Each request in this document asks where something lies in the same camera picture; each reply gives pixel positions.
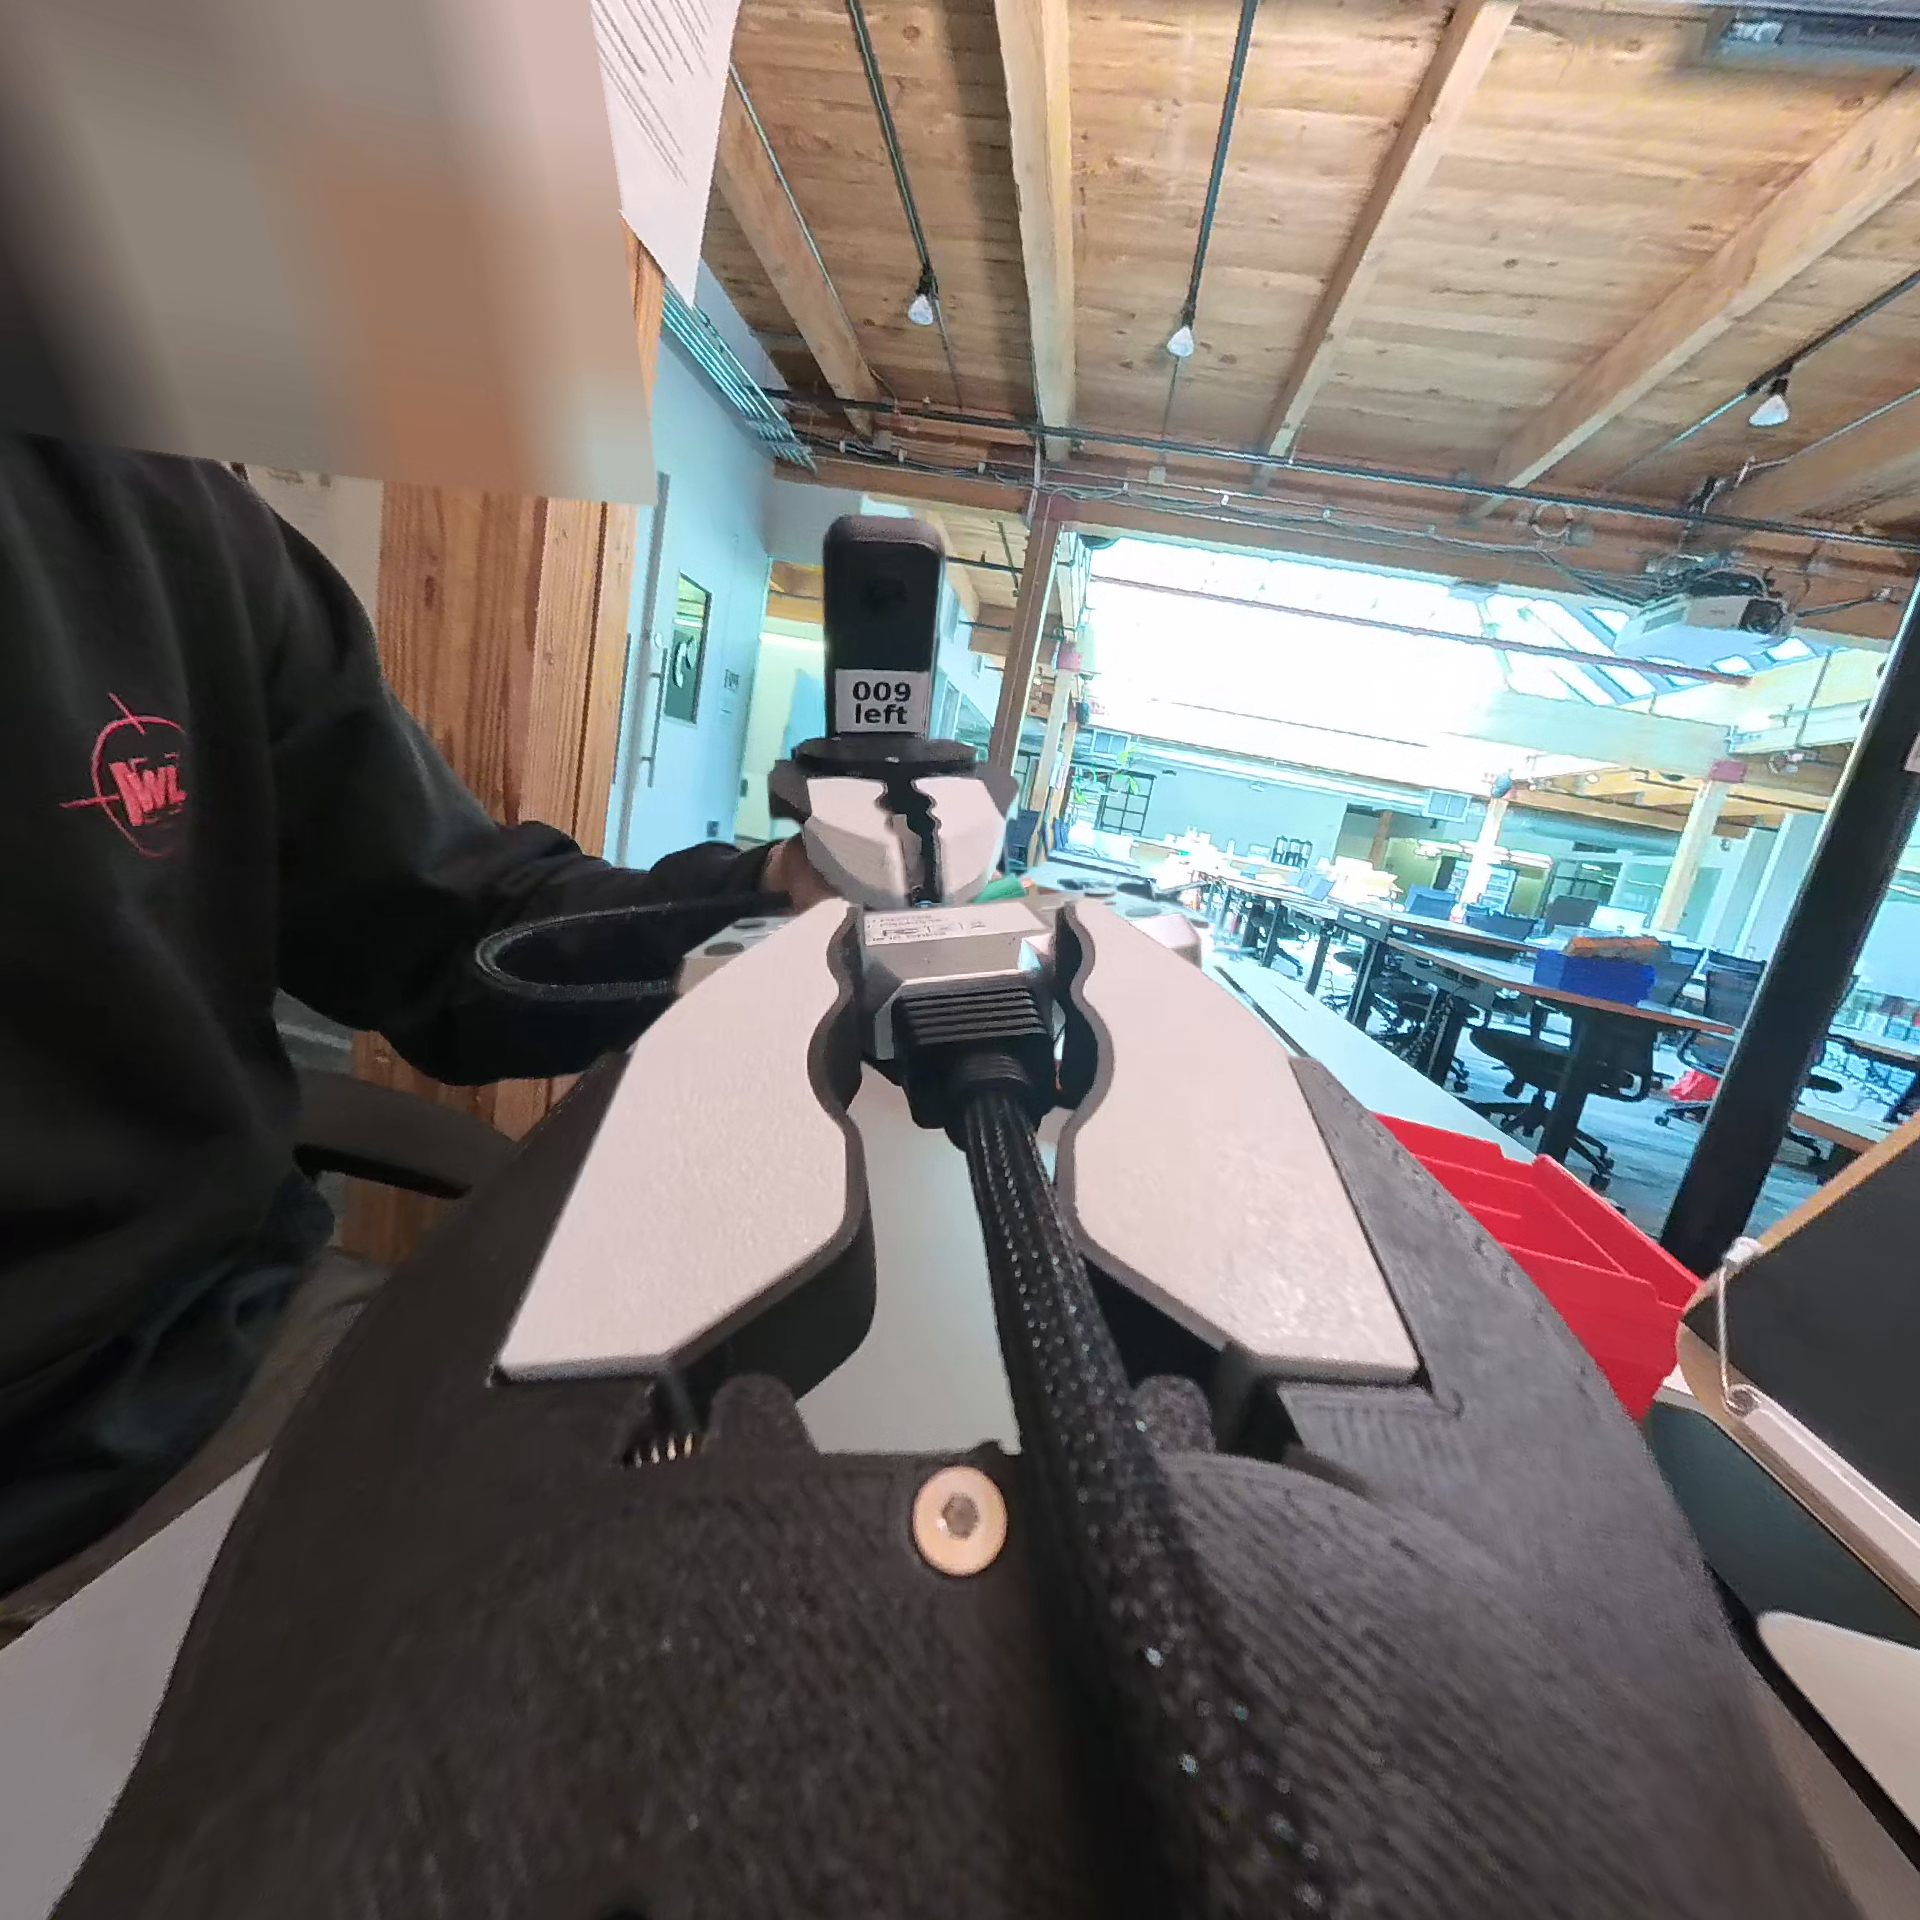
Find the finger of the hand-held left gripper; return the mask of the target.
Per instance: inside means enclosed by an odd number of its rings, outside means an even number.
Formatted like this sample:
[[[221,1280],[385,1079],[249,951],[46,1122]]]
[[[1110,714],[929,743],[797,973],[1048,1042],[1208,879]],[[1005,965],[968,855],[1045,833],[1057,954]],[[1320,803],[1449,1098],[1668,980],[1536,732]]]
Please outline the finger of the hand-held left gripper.
[[[920,883],[920,840],[878,779],[809,778],[801,843],[849,903],[910,903]]]
[[[971,903],[997,879],[1004,853],[1004,803],[983,776],[925,776],[933,853],[927,888],[934,903]]]

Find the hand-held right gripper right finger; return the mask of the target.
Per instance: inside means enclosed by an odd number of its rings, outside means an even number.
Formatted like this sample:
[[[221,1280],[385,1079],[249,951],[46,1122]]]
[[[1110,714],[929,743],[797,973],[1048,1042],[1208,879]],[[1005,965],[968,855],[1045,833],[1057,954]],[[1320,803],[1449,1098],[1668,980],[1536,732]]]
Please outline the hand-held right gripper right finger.
[[[1286,1047],[1134,901],[1056,919],[1054,1180],[1084,1259],[1184,1335],[1217,1419],[1261,1383],[1403,1388],[1417,1345]]]

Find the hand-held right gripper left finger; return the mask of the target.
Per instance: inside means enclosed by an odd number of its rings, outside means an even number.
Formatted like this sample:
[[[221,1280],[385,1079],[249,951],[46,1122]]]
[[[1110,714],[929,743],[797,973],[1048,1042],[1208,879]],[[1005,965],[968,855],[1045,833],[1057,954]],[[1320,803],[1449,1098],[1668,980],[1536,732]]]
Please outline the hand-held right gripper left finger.
[[[780,1378],[805,1396],[873,1324],[860,914],[744,940],[639,1035],[496,1355],[513,1383]]]

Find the silver usb hub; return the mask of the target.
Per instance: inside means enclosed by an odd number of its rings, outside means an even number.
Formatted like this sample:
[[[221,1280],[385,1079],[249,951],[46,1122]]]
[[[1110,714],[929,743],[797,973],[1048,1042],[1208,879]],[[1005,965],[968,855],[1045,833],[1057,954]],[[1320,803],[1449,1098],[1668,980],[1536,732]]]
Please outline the silver usb hub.
[[[1056,1035],[1121,1041],[1150,1026],[1197,1035],[1216,1025],[1217,993],[1196,929],[1137,897],[822,903],[801,914],[755,911],[697,947],[646,1047],[701,1042],[764,1068],[833,1075],[893,1060],[901,996],[997,986],[1031,991]]]

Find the person's left forearm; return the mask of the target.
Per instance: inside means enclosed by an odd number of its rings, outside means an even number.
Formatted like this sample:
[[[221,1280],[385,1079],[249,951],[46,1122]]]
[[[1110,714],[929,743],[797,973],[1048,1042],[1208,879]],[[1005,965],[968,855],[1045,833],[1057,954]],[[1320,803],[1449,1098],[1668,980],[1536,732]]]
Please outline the person's left forearm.
[[[629,872],[539,823],[357,849],[288,893],[281,986],[446,1087],[582,1072],[660,1018],[695,947],[797,893],[782,851]]]

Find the slim wooden column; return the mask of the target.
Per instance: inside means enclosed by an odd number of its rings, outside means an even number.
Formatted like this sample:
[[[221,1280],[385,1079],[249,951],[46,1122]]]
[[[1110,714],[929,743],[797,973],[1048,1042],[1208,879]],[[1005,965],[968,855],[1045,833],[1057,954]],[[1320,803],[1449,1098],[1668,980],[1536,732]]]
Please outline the slim wooden column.
[[[997,776],[1011,776],[1014,771],[1025,705],[1039,658],[1039,641],[1047,624],[1051,580],[1057,567],[1062,529],[1061,498],[1051,491],[1041,491],[1025,529],[1013,631],[1000,668],[998,703],[991,722],[988,765]]]

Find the white desk with wooden edge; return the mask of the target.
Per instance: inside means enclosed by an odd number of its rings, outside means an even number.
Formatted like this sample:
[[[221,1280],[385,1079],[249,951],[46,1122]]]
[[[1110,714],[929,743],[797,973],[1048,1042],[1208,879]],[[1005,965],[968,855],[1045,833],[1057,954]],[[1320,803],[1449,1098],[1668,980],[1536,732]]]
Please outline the white desk with wooden edge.
[[[1181,905],[1176,897],[1171,897],[1167,903],[1197,927],[1208,976],[1252,1009],[1296,1056],[1328,1068],[1334,1081],[1358,1098],[1363,1108],[1392,1120],[1412,1120],[1430,1130],[1471,1136],[1495,1146],[1513,1162],[1532,1162],[1532,1152],[1521,1143],[1501,1136],[1460,1098],[1440,1090],[1393,1051],[1345,1025],[1342,1015],[1310,996],[1302,984],[1221,947],[1212,922],[1197,905]]]

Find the black office chair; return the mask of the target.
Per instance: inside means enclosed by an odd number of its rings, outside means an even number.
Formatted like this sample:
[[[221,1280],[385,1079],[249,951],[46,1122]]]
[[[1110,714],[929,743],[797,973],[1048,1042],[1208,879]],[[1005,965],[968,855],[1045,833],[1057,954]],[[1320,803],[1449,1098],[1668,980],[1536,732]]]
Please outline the black office chair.
[[[300,1068],[295,1079],[295,1164],[310,1180],[339,1172],[457,1203],[518,1152],[488,1122],[414,1092],[331,1069]]]

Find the red plastic bin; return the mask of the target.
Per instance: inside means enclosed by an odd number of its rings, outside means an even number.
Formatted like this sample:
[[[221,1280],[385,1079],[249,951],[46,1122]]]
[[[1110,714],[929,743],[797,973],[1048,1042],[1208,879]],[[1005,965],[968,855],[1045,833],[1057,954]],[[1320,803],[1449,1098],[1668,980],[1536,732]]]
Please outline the red plastic bin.
[[[1520,1265],[1641,1425],[1675,1370],[1699,1280],[1558,1162],[1417,1120],[1382,1128]]]

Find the group of black office chairs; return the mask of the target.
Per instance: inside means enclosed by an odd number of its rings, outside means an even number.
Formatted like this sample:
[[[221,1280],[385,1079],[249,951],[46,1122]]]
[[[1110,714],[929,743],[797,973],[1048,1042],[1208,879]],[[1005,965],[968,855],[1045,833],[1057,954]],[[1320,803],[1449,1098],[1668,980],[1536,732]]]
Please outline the group of black office chairs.
[[[1532,984],[1532,947],[1590,937],[1641,937],[1574,929],[1520,935],[1520,922],[1481,907],[1451,914],[1345,907],[1340,912],[1359,959],[1350,968],[1343,1015],[1356,1029],[1382,1018],[1382,1042],[1428,1081],[1451,1081],[1457,1051],[1471,1045],[1501,1072],[1501,1092],[1471,1105],[1513,1138],[1551,1162],[1579,1162],[1604,1194],[1614,1152],[1587,1131],[1596,1100],[1644,1105],[1663,1092],[1656,1051],[1663,1041],[1686,1068],[1717,1077],[1732,1056],[1764,965],[1717,948],[1667,947],[1647,1001],[1614,1003],[1549,993]]]

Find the rows of office desks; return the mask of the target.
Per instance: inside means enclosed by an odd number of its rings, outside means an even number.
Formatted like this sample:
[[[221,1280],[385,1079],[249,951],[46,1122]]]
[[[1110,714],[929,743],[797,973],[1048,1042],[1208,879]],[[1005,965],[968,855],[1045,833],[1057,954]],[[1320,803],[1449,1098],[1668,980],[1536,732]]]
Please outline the rows of office desks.
[[[1683,1068],[1718,1084],[1760,986],[1752,968],[1729,959],[1685,962],[1678,948],[1655,944],[1653,965],[1641,968],[1617,951],[1501,941],[1485,929],[1233,875],[1152,883],[1045,872],[1038,885],[1128,905],[1189,903],[1256,972],[1273,970],[1288,940],[1310,941],[1312,954],[1296,962],[1310,996],[1320,993],[1329,954],[1345,954],[1342,1018],[1367,1029],[1380,1015],[1380,1045],[1440,1088],[1464,1088],[1456,1056],[1462,1042],[1473,1045],[1503,1072],[1501,1096],[1473,1111],[1541,1141],[1551,1159],[1587,1162],[1596,1186],[1614,1164],[1584,1130],[1589,1105],[1651,1103],[1656,1122],[1702,1119],[1715,1090],[1680,1090],[1659,1068],[1659,1049],[1671,1042]]]

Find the blue storage bin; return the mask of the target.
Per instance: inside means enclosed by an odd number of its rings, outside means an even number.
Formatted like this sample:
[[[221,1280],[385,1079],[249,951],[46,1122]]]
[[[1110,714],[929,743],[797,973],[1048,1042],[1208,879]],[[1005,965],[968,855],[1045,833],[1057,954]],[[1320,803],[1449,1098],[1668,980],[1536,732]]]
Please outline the blue storage bin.
[[[1667,947],[1655,940],[1579,933],[1532,947],[1532,984],[1587,1001],[1641,1003],[1663,959]]]

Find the person's grey trouser leg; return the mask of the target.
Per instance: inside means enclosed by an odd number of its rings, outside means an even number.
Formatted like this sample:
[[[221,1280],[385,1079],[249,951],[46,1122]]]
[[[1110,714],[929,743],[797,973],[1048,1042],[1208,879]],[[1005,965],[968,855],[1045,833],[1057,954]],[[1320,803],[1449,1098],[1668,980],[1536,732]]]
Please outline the person's grey trouser leg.
[[[99,1544],[75,1552],[3,1601],[3,1643],[14,1643],[86,1585],[158,1539],[195,1504],[265,1456],[300,1399],[319,1378],[351,1321],[382,1291],[391,1269],[327,1248],[301,1274],[243,1399],[175,1477]]]

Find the white paper notice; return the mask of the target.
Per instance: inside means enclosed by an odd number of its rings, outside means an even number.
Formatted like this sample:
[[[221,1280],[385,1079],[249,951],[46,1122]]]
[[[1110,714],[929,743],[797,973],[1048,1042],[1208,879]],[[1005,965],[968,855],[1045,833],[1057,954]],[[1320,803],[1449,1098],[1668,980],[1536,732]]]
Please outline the white paper notice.
[[[737,2],[591,2],[625,227],[686,304],[703,219]]]

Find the person's black sweatshirt torso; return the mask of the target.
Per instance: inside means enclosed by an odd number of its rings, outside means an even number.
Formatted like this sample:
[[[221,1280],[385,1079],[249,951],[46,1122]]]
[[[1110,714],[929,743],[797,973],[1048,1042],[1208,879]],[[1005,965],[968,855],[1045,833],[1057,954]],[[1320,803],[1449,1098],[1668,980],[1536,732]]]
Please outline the person's black sweatshirt torso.
[[[6,431],[3,491],[6,1597],[201,1451],[324,1252],[288,893],[488,821],[229,468]]]

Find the black metal pole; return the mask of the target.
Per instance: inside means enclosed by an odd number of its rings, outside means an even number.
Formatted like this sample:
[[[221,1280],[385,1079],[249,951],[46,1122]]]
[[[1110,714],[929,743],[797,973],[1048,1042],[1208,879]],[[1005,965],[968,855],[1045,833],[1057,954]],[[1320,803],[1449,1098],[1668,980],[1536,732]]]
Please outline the black metal pole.
[[[1849,991],[1857,954],[1917,812],[1917,601],[1845,765],[1783,933],[1718,1081],[1661,1248],[1707,1277],[1760,1199],[1801,1087]]]

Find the black board with wooden edge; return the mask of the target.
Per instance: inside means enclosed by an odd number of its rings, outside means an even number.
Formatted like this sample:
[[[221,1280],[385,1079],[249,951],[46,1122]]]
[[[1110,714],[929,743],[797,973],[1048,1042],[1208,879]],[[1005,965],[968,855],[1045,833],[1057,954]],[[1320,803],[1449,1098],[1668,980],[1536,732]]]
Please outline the black board with wooden edge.
[[[1702,1283],[1680,1329],[1917,1515],[1917,1141],[1901,1122]]]

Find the white board stand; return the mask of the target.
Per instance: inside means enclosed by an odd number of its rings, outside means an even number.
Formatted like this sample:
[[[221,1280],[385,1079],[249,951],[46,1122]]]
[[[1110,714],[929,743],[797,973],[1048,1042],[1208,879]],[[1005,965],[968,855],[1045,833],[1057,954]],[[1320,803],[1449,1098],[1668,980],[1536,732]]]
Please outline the white board stand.
[[[1680,1329],[1675,1363],[1699,1408],[1887,1585],[1917,1579],[1917,1520],[1781,1404],[1724,1368],[1710,1345]]]

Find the ceiling projector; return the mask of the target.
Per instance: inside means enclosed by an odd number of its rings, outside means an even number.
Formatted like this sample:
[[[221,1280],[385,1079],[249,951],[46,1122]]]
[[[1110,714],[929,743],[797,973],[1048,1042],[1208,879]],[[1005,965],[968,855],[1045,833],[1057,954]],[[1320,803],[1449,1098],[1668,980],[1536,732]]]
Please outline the ceiling projector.
[[[1693,567],[1627,615],[1614,653],[1644,672],[1748,676],[1790,624],[1772,578],[1745,567]]]

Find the glass office wall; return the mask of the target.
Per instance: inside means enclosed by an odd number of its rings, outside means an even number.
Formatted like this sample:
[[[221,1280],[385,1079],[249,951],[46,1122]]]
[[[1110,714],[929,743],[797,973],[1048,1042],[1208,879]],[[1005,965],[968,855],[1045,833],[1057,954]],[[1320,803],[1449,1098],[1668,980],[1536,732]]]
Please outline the glass office wall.
[[[780,755],[795,676],[819,676],[820,618],[768,615],[777,564],[816,570],[827,521],[856,496],[814,488],[764,425],[784,386],[720,280],[699,268],[695,322],[663,322],[651,397],[656,501],[639,521],[631,679],[607,843],[646,866],[667,851],[768,833],[764,772]],[[697,725],[660,714],[676,578],[710,589]]]

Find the framed wall sign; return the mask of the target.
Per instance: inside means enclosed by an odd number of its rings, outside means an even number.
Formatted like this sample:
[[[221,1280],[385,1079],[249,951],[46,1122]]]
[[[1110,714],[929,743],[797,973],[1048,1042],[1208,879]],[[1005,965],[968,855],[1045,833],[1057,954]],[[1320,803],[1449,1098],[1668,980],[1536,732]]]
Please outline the framed wall sign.
[[[660,714],[664,721],[687,727],[699,721],[710,624],[710,589],[680,575],[663,650]]]

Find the thick wooden post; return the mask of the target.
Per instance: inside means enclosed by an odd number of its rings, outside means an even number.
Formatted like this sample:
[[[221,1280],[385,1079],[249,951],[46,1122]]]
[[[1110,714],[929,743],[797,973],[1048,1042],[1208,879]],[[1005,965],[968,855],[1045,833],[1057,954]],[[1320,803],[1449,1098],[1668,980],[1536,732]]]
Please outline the thick wooden post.
[[[504,826],[607,842],[631,679],[631,503],[388,485],[375,639],[452,772]]]

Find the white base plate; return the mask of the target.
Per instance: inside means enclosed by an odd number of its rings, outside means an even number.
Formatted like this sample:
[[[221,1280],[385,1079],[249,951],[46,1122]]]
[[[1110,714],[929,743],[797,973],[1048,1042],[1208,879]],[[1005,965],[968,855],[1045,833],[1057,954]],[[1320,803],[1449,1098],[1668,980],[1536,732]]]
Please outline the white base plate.
[[[1763,1613],[1760,1641],[1886,1800],[1915,1827],[1917,1650],[1791,1613]]]

